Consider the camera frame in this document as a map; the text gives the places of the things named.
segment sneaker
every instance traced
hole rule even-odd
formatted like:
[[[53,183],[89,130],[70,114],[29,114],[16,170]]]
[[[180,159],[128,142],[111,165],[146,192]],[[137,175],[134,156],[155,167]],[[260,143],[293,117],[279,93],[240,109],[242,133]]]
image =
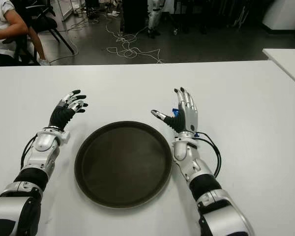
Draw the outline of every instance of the sneaker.
[[[50,63],[47,60],[41,60],[41,59],[38,60],[38,63],[41,66],[50,65]]]

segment white wall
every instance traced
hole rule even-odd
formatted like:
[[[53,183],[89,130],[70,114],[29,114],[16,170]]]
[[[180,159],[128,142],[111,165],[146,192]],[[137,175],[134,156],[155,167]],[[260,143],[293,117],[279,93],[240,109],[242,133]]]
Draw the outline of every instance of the white wall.
[[[277,0],[266,13],[263,24],[272,30],[295,30],[295,0]]]

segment person's arm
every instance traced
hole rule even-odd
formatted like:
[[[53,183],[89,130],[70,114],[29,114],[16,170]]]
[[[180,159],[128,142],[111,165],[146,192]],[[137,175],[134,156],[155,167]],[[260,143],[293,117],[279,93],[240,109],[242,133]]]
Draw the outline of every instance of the person's arm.
[[[4,17],[10,23],[10,26],[0,30],[0,39],[6,39],[18,35],[28,34],[28,27],[15,10],[7,11]]]

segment chair leg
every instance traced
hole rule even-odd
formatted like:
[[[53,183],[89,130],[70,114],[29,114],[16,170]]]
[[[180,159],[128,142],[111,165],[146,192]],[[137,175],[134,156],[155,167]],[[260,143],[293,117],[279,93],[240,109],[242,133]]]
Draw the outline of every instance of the chair leg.
[[[74,54],[74,50],[71,48],[71,46],[68,44],[68,42],[63,38],[63,36],[58,32],[58,30],[54,29],[54,31],[59,36],[59,38],[64,42],[64,44],[68,47],[68,49],[71,51],[71,53]]]
[[[22,51],[26,54],[26,56],[28,56],[33,62],[35,65],[39,65],[38,61],[36,60],[36,58],[34,58],[32,56],[32,54],[30,54],[30,52],[27,50],[27,48],[22,48]]]
[[[51,29],[49,29],[49,32],[51,33],[51,35],[58,41],[58,43],[60,43],[59,39],[57,38],[57,36],[54,34],[54,32],[51,31]]]
[[[37,51],[35,48],[34,48],[34,58],[37,60]]]

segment equipment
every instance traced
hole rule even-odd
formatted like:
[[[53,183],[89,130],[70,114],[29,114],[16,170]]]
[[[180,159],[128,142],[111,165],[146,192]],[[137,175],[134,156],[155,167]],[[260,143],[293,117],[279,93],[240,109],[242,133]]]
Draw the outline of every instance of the equipment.
[[[167,183],[172,152],[149,125],[120,121],[93,132],[75,160],[75,177],[94,202],[130,208],[155,197]]]
[[[175,89],[178,96],[178,115],[169,117],[157,110],[152,114],[178,133],[174,141],[174,162],[198,204],[202,236],[253,236],[254,231],[221,188],[206,163],[200,158],[197,138],[198,111],[191,95],[183,88]]]
[[[59,146],[69,139],[63,129],[75,113],[85,112],[82,108],[87,106],[81,100],[86,96],[79,93],[75,90],[66,95],[55,107],[49,126],[26,145],[19,175],[0,194],[0,236],[37,233],[43,191],[53,173]]]

